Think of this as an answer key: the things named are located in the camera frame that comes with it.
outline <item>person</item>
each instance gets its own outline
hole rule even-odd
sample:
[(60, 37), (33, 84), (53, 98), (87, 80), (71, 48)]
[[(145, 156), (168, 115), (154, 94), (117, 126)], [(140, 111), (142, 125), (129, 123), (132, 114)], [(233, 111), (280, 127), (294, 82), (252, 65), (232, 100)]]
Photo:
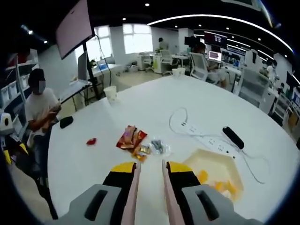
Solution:
[[(205, 44), (200, 42), (193, 47), (193, 52), (205, 55), (205, 48), (206, 48)], [(208, 72), (215, 72), (214, 74), (209, 74), (207, 77), (207, 80), (211, 80), (213, 82), (217, 81), (218, 85), (221, 88), (226, 88), (227, 83), (226, 83), (226, 79), (225, 79), (225, 74), (222, 73), (222, 71), (218, 71), (218, 64), (214, 63), (214, 64), (209, 65), (208, 62), (206, 61), (206, 59), (205, 59), (205, 63), (206, 63)]]
[(278, 94), (280, 95), (281, 93), (284, 94), (284, 91), (283, 89), (285, 88), (285, 84), (284, 83), (281, 83), (280, 84), (280, 87), (278, 88)]
[(160, 37), (158, 39), (158, 42), (159, 42), (159, 48), (162, 49), (162, 50), (168, 50), (169, 49), (169, 44), (163, 40), (162, 37)]
[(34, 69), (30, 73), (28, 85), (32, 91), (25, 102), (25, 116), (29, 129), (32, 130), (29, 146), (33, 146), (37, 170), (47, 176), (50, 131), (61, 106), (53, 90), (45, 87), (46, 81), (42, 69)]
[(277, 76), (276, 74), (277, 62), (276, 60), (272, 61), (272, 64), (267, 67), (267, 75), (268, 78), (273, 82), (274, 78)]

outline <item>black ceiling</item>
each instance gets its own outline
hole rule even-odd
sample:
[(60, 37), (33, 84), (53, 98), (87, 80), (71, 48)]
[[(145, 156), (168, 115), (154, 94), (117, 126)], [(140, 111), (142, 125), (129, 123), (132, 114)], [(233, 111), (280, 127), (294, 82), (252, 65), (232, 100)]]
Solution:
[[(20, 1), (20, 3), (12, 2), (11, 13), (18, 15), (14, 20), (7, 20), (5, 32), (7, 36), (6, 46), (10, 49), (20, 47), (31, 47), (38, 50), (44, 50), (51, 44), (55, 43), (55, 30), (63, 17), (77, 3), (78, 0), (28, 0)], [(126, 18), (127, 23), (150, 23), (159, 19), (165, 19), (172, 16), (190, 15), (190, 14), (214, 14), (226, 15), (239, 18), (259, 26), (262, 26), (274, 34), (282, 38), (290, 45), (295, 52), (300, 51), (300, 44), (297, 42), (297, 36), (294, 32), (297, 24), (294, 23), (297, 9), (294, 1), (285, 0), (275, 3), (272, 0), (263, 0), (264, 5), (272, 16), (274, 24), (281, 23), (278, 29), (270, 27), (265, 15), (262, 12), (253, 9), (237, 6), (231, 3), (224, 3), (221, 0), (185, 0), (185, 1), (154, 1), (154, 0), (127, 0), (127, 1), (98, 1), (88, 0), (90, 20), (92, 26), (111, 25), (120, 26)], [(41, 38), (47, 39), (49, 44), (44, 44), (37, 36), (28, 35), (20, 26), (25, 24), (29, 29)], [(288, 59), (295, 64), (294, 55), (286, 46), (277, 41), (271, 35), (240, 22), (209, 18), (209, 17), (193, 17), (176, 19), (167, 22), (155, 24), (153, 26), (174, 28), (188, 27), (191, 29), (217, 30), (227, 32), (228, 36), (240, 35), (258, 42), (258, 38), (262, 40), (264, 46), (272, 49), (275, 53), (288, 55)], [(247, 39), (236, 37), (240, 42), (249, 44)], [(255, 42), (249, 44), (261, 50), (272, 54), (270, 50)]]

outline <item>white power strip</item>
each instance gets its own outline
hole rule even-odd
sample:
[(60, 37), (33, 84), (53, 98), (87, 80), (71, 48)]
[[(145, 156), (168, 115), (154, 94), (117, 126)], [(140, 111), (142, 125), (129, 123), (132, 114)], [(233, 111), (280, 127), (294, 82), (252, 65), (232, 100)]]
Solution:
[(210, 150), (217, 152), (217, 153), (221, 153), (223, 155), (228, 155), (231, 156), (233, 158), (236, 157), (236, 155), (238, 155), (238, 152), (236, 151), (236, 149), (227, 144), (226, 142), (230, 143), (231, 141), (225, 137), (222, 138), (222, 136), (220, 135), (220, 137), (214, 137), (214, 136), (205, 136), (207, 135), (206, 133), (204, 133), (202, 130), (197, 129), (195, 126), (192, 126), (190, 123), (185, 123), (185, 122), (177, 122), (176, 123), (177, 126), (179, 127), (179, 129), (189, 135), (193, 135), (191, 137), (195, 138), (197, 141), (199, 141), (201, 144), (203, 144), (204, 146), (206, 146), (207, 148), (209, 148)]

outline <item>paper cup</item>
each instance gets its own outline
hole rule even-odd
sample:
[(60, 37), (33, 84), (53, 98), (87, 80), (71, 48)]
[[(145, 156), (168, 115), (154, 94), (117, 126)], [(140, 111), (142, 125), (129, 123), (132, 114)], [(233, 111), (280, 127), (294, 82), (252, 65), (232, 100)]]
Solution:
[(104, 88), (104, 93), (107, 97), (107, 100), (109, 102), (113, 102), (117, 98), (117, 87), (110, 86), (110, 87)]
[(184, 75), (186, 72), (185, 68), (178, 68), (179, 76)]
[(175, 77), (179, 76), (179, 71), (178, 69), (172, 69), (172, 73)]

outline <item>white storage bin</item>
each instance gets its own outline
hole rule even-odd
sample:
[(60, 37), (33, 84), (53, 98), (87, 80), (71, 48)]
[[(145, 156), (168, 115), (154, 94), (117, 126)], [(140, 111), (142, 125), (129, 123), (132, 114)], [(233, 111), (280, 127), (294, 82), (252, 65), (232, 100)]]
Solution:
[(18, 94), (16, 81), (8, 85), (8, 94), (10, 99), (13, 99)]
[(8, 93), (8, 86), (4, 87), (1, 89), (0, 93), (0, 103), (1, 103), (1, 108), (4, 107), (4, 105), (9, 102), (9, 93)]

